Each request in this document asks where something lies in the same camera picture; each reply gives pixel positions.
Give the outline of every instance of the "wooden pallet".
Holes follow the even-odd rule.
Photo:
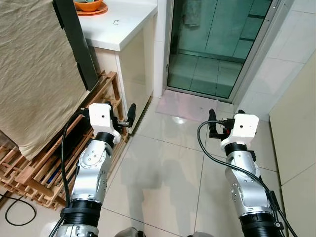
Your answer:
[[[114,113],[118,119],[124,120],[116,73],[110,72],[106,75],[102,72],[99,75],[98,84],[85,99],[81,108],[87,108],[92,103],[104,103],[105,101],[111,101]],[[67,130],[67,135],[76,129],[76,126],[82,119],[82,115],[79,115],[71,123]],[[70,191],[75,183],[76,163],[80,154],[86,148],[86,144],[92,138],[93,130],[90,128],[86,133],[82,134],[76,148],[65,162]],[[31,161],[22,156],[19,151],[0,147],[0,185],[6,187],[12,193],[28,197],[47,208],[57,209],[59,205],[64,206],[66,202],[60,169],[61,161],[59,155],[56,155],[56,151],[60,148],[61,140],[62,131]],[[125,130],[121,142],[114,148],[109,175],[118,161],[127,140],[128,134]]]

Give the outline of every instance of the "black cable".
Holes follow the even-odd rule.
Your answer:
[[[270,201],[270,203],[274,203],[274,202],[277,202],[276,199],[273,199],[271,193],[270,193],[270,190],[269,188],[267,187],[267,185],[262,181],[260,180],[260,178],[258,178],[257,176],[255,176],[254,174],[250,173],[249,171],[245,170],[245,169],[242,169],[238,166],[235,166],[235,165],[232,165],[232,164],[229,164],[227,162],[224,162],[224,161],[221,161],[215,157],[213,157],[210,153],[207,152],[207,150],[205,149],[202,141],[201,141],[201,137],[200,137],[200,130],[201,128],[206,125],[206,124],[209,124],[211,122],[215,122],[215,123],[219,123],[219,124],[222,124],[220,121],[217,121],[217,120],[209,120],[209,121],[205,121],[203,123],[201,123],[198,128],[197,128],[197,141],[200,145],[200,147],[202,148],[203,152],[213,161],[215,161],[216,163],[219,163],[219,164],[222,164],[222,165],[225,165],[231,169],[234,169],[234,170],[237,170],[237,171],[240,171],[246,175],[248,175],[250,178],[252,178],[253,180],[255,180],[257,183],[259,183],[263,188],[264,190],[266,191],[266,194],[267,194],[267,197]],[[273,213],[275,213],[275,205],[271,205],[271,208],[273,210]],[[291,231],[292,235],[294,237],[298,237],[296,235],[296,233],[294,232],[294,230],[292,229],[291,225],[289,224],[289,222],[287,221],[285,215],[282,213],[282,211],[278,208],[277,211],[280,213],[280,216],[282,217],[282,219],[284,220],[285,224],[287,225],[287,227],[289,228],[289,230]]]
[[[69,187],[68,187],[68,181],[67,181],[67,176],[66,176],[66,169],[65,169],[65,159],[64,159],[64,143],[65,143],[65,139],[66,139],[66,135],[67,135],[67,130],[68,127],[70,125],[70,123],[72,122],[72,120],[77,117],[78,115],[81,115],[82,111],[77,111],[75,112],[70,119],[67,121],[65,128],[64,128],[64,132],[63,132],[63,137],[61,139],[61,174],[62,174],[62,178],[63,178],[63,184],[64,184],[64,188],[65,188],[65,195],[66,195],[66,207],[69,207],[70,205],[70,192],[69,192]],[[53,237],[56,233],[56,231],[58,230],[59,226],[61,225],[61,223],[64,221],[65,216],[62,215],[59,219],[59,221],[56,223],[56,225],[54,226],[54,228],[52,229],[52,231],[50,232],[48,237]]]
[[[0,196],[2,196],[2,197],[4,197],[4,198],[8,198],[8,199],[15,200],[15,201],[7,208],[7,210],[5,211],[4,217],[5,217],[5,220],[7,221],[7,223],[9,223],[9,224],[11,224],[11,225],[13,225],[13,226],[24,226],[24,225],[30,223],[31,221],[33,221],[34,218],[36,217],[36,214],[37,214],[36,209],[35,209],[31,204],[29,204],[28,202],[26,202],[26,201],[24,201],[24,200],[21,200],[21,198],[22,198],[23,196],[21,196],[21,197],[19,197],[19,198],[8,197],[8,196],[2,195],[2,194],[0,194]],[[8,217],[7,217],[8,212],[9,212],[9,210],[11,209],[11,207],[12,207],[14,204],[16,204],[18,201],[20,201],[20,202],[22,202],[22,203],[25,203],[26,205],[30,206],[31,209],[32,209],[33,212],[34,212],[33,218],[32,218],[31,220],[29,220],[28,222],[25,222],[25,223],[23,223],[23,224],[14,224],[14,223],[10,222],[10,221],[8,220]]]

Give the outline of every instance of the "fabric cover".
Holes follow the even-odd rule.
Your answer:
[[[51,0],[0,0],[0,130],[31,160],[87,96]]]

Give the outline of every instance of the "pink mat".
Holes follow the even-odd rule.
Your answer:
[[[195,121],[208,120],[208,111],[216,112],[217,100],[166,90],[156,108],[157,113]]]

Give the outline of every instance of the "bowl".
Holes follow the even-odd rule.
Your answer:
[[[103,0],[96,0],[93,2],[77,2],[75,1],[75,6],[82,11],[92,12],[98,9]]]

